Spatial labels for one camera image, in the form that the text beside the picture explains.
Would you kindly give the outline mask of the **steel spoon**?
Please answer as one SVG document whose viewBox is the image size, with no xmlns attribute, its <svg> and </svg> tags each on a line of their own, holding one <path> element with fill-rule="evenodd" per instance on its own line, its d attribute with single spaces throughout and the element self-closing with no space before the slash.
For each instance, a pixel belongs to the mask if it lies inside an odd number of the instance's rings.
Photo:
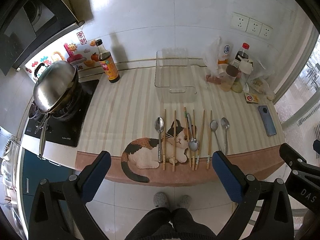
<svg viewBox="0 0 320 240">
<path fill-rule="evenodd" d="M 162 139 L 161 133 L 164 131 L 164 120 L 159 116 L 155 121 L 155 130 L 158 133 L 158 162 L 162 162 Z"/>
<path fill-rule="evenodd" d="M 210 129 L 212 130 L 212 132 L 214 133 L 214 135 L 215 135 L 215 138 L 216 138 L 216 142 L 217 142 L 217 146 L 218 146 L 218 149 L 220 150 L 220 151 L 222 151 L 221 150 L 221 146 L 220 146 L 220 143 L 219 143 L 219 139 L 218 139 L 218 136 L 217 136 L 217 129 L 218 129 L 218 127 L 219 127 L 219 125 L 218 125 L 218 123 L 217 123 L 217 121 L 216 120 L 212 120 L 211 122 L 210 122 Z"/>
<path fill-rule="evenodd" d="M 221 119 L 221 126 L 224 129 L 224 139 L 225 139 L 225 143 L 224 143 L 224 154 L 227 155 L 228 153 L 228 129 L 229 129 L 229 121 L 227 120 L 227 118 L 223 117 Z"/>
<path fill-rule="evenodd" d="M 188 121 L 189 130 L 190 130 L 190 139 L 188 142 L 188 146 L 191 151 L 196 152 L 198 149 L 199 143 L 193 137 L 193 126 L 192 126 L 192 122 L 191 122 L 191 116 L 189 113 L 187 113 L 187 121 Z"/>
</svg>

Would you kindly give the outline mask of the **green banded wooden chopstick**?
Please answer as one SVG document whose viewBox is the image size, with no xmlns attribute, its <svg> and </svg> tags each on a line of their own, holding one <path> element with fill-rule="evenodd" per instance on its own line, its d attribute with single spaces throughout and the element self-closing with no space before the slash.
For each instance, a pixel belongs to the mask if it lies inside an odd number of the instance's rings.
<svg viewBox="0 0 320 240">
<path fill-rule="evenodd" d="M 186 107 L 184 107 L 184 118 L 185 118 L 185 126 L 186 126 L 186 129 L 187 129 L 187 143 L 189 143 L 189 126 L 188 126 L 188 118 L 187 118 L 187 109 Z M 188 145 L 188 150 L 187 150 L 187 157 L 189 159 L 189 167 L 191 168 L 192 166 L 192 161 L 191 161 L 191 150 L 189 148 L 189 145 Z"/>
</svg>

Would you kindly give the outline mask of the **teal kitchen cabinet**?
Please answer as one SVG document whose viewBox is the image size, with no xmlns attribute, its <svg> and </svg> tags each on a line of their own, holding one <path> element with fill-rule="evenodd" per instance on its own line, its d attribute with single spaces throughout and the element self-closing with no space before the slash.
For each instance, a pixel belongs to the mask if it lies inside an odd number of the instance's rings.
<svg viewBox="0 0 320 240">
<path fill-rule="evenodd" d="M 48 160 L 40 160 L 38 156 L 28 150 L 24 150 L 22 162 L 22 203 L 27 228 L 31 207 L 37 186 L 41 179 L 50 182 L 65 181 L 73 170 L 64 166 L 57 166 Z"/>
</svg>

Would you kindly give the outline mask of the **black induction cooktop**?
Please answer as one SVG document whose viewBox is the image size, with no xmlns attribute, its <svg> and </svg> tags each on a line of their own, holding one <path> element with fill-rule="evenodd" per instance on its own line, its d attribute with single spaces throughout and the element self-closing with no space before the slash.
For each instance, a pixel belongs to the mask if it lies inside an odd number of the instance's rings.
<svg viewBox="0 0 320 240">
<path fill-rule="evenodd" d="M 63 109 L 60 114 L 50 117 L 46 133 L 46 140 L 48 142 L 71 147 L 78 145 L 82 124 L 98 83 L 98 80 L 82 82 L 81 94 L 72 110 L 67 112 Z M 37 128 L 43 117 L 44 114 L 40 113 L 35 102 L 32 102 L 29 108 L 29 121 L 24 133 L 39 139 L 41 130 Z"/>
</svg>

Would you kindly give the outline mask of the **grey slipper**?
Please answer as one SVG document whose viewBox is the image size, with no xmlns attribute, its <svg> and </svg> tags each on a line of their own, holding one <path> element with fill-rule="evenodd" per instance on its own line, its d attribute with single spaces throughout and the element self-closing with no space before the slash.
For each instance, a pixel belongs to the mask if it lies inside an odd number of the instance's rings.
<svg viewBox="0 0 320 240">
<path fill-rule="evenodd" d="M 177 201 L 177 208 L 189 209 L 191 206 L 192 198 L 189 195 L 183 195 Z"/>
<path fill-rule="evenodd" d="M 167 195 L 164 192 L 157 192 L 153 197 L 153 203 L 156 208 L 169 208 L 169 201 Z"/>
</svg>

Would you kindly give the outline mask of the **blue smartphone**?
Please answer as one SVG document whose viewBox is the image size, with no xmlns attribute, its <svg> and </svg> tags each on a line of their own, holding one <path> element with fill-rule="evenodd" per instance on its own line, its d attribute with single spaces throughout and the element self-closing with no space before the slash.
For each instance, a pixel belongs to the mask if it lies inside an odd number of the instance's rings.
<svg viewBox="0 0 320 240">
<path fill-rule="evenodd" d="M 276 128 L 274 126 L 272 116 L 267 106 L 258 106 L 258 111 L 260 113 L 261 119 L 264 124 L 264 128 L 266 130 L 266 134 L 268 137 L 274 136 L 277 134 Z"/>
</svg>

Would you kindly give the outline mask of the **person legs black trousers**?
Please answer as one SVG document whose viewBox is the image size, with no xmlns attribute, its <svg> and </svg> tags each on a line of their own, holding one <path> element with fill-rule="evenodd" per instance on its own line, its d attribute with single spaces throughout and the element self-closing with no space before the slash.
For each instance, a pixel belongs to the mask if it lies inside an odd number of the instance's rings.
<svg viewBox="0 0 320 240">
<path fill-rule="evenodd" d="M 125 237 L 126 239 L 216 239 L 207 226 L 195 222 L 185 208 L 170 211 L 158 207 L 149 211 Z"/>
</svg>

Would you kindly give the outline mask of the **steel wok with lid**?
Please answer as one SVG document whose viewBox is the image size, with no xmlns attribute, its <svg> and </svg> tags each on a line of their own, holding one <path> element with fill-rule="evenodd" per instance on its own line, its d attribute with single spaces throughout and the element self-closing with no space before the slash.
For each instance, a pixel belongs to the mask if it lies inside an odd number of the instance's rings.
<svg viewBox="0 0 320 240">
<path fill-rule="evenodd" d="M 39 158 L 43 158 L 46 144 L 47 124 L 51 117 L 58 119 L 69 115 L 82 93 L 79 75 L 75 66 L 66 61 L 56 61 L 45 68 L 40 76 L 38 71 L 44 63 L 39 64 L 34 75 L 37 78 L 33 89 L 35 105 L 44 115 L 36 131 L 41 131 Z"/>
</svg>

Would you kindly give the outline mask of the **jar with brown lid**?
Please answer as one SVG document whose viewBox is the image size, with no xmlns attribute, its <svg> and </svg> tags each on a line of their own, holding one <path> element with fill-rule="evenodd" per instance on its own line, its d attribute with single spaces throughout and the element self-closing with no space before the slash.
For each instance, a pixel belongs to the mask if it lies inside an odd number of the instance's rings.
<svg viewBox="0 0 320 240">
<path fill-rule="evenodd" d="M 238 75 L 238 68 L 236 68 L 233 65 L 228 65 L 225 71 L 225 74 L 222 77 L 222 81 L 220 84 L 220 88 L 227 92 L 231 90 L 231 87 L 234 83 L 234 81 L 236 80 L 236 77 Z"/>
</svg>

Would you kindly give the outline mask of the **white cup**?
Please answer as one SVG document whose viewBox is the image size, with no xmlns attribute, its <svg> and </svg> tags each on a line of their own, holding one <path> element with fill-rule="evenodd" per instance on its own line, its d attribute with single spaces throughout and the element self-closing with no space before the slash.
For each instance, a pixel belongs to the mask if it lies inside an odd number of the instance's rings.
<svg viewBox="0 0 320 240">
<path fill-rule="evenodd" d="M 242 59 L 240 64 L 239 64 L 239 70 L 244 73 L 244 74 L 251 74 L 253 70 L 252 64 L 249 62 L 248 59 Z"/>
</svg>

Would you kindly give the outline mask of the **soy sauce bottle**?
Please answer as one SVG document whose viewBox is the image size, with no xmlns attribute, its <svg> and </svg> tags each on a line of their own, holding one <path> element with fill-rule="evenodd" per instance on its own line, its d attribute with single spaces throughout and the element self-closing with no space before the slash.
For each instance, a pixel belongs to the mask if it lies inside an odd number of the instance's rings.
<svg viewBox="0 0 320 240">
<path fill-rule="evenodd" d="M 102 66 L 105 74 L 108 76 L 108 80 L 110 83 L 116 83 L 120 80 L 120 74 L 116 68 L 111 52 L 105 49 L 101 39 L 96 40 L 95 45 L 98 48 L 98 59 L 100 65 Z"/>
</svg>

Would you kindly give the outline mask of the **dark bottle red cap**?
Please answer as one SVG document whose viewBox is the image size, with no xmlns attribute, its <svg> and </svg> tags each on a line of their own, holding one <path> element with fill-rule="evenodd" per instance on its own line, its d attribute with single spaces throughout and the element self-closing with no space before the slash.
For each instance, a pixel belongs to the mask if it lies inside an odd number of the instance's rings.
<svg viewBox="0 0 320 240">
<path fill-rule="evenodd" d="M 243 60 L 243 59 L 246 59 L 248 60 L 249 59 L 249 55 L 248 55 L 248 50 L 249 50 L 249 44 L 247 43 L 243 43 L 241 48 L 238 50 L 236 56 L 235 56 L 235 59 L 234 59 L 234 66 L 236 68 L 239 67 L 240 65 L 240 62 Z"/>
</svg>

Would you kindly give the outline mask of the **black range hood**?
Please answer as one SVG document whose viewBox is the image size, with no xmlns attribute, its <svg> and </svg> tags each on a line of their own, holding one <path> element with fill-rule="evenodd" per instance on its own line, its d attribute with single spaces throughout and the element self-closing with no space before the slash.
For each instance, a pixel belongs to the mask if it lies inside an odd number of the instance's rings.
<svg viewBox="0 0 320 240">
<path fill-rule="evenodd" d="M 83 24 L 69 0 L 1 0 L 1 72 L 7 75 Z"/>
</svg>

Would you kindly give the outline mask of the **colourful wall stickers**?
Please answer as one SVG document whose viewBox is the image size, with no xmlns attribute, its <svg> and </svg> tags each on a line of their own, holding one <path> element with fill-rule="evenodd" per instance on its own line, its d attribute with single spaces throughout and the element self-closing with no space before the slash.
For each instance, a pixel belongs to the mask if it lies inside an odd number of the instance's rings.
<svg viewBox="0 0 320 240">
<path fill-rule="evenodd" d="M 22 69 L 36 82 L 44 69 L 56 61 L 66 61 L 78 71 L 99 67 L 95 42 L 95 39 L 88 39 L 81 30 L 72 31 L 40 50 Z"/>
</svg>

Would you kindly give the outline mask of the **white wall socket strip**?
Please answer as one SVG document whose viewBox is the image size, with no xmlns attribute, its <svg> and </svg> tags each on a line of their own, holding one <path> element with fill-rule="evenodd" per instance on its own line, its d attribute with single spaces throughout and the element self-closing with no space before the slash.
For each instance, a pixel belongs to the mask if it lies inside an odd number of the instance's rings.
<svg viewBox="0 0 320 240">
<path fill-rule="evenodd" d="M 272 27 L 236 12 L 233 13 L 230 27 L 266 40 L 273 32 Z"/>
</svg>

